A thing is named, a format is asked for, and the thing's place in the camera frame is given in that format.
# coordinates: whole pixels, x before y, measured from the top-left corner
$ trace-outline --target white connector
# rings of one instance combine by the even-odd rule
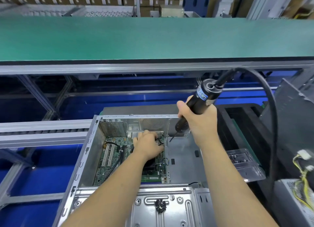
[[[312,158],[312,156],[306,151],[306,150],[299,150],[298,154],[303,158],[304,160],[309,160]]]
[[[306,170],[308,170],[309,172],[312,172],[314,170],[314,166],[313,165],[308,165],[305,167]]]

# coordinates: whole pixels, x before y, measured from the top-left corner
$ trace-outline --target hand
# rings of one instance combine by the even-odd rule
[[[157,138],[155,132],[149,132],[145,130],[143,133],[138,133],[138,137],[133,139],[134,150],[133,153],[140,155],[144,158],[144,161],[155,158],[164,150],[164,146],[158,146],[155,142]]]
[[[202,148],[208,146],[211,141],[219,141],[217,133],[217,109],[214,105],[210,105],[207,110],[201,114],[194,114],[183,101],[178,101],[179,109],[178,117],[184,116],[189,122],[195,143]]]

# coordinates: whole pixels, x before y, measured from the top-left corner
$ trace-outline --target forearm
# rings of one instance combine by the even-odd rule
[[[62,227],[124,226],[141,184],[145,162],[140,155],[130,154]]]
[[[219,138],[201,146],[217,226],[277,226],[244,182]]]

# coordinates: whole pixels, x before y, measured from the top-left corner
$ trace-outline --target pci slot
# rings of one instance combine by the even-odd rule
[[[113,154],[115,153],[115,146],[111,146],[111,151],[110,151],[110,156],[109,156],[109,160],[108,160],[108,167],[111,167],[112,165],[112,159],[113,159]]]
[[[107,146],[106,146],[106,150],[105,150],[105,155],[104,155],[104,159],[103,159],[103,161],[102,161],[102,163],[101,163],[101,166],[102,167],[105,167],[106,166],[106,164],[107,164],[107,161],[108,161],[108,157],[109,157],[109,153],[110,153],[110,147],[112,146],[112,144],[107,144]]]

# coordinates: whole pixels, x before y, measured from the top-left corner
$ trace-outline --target person's left hand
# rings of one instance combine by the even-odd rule
[[[164,150],[164,146],[158,146],[155,142],[157,138],[155,132],[145,130],[143,133],[138,133],[138,137],[133,139],[134,150],[133,153],[144,158],[145,162],[155,158]]]

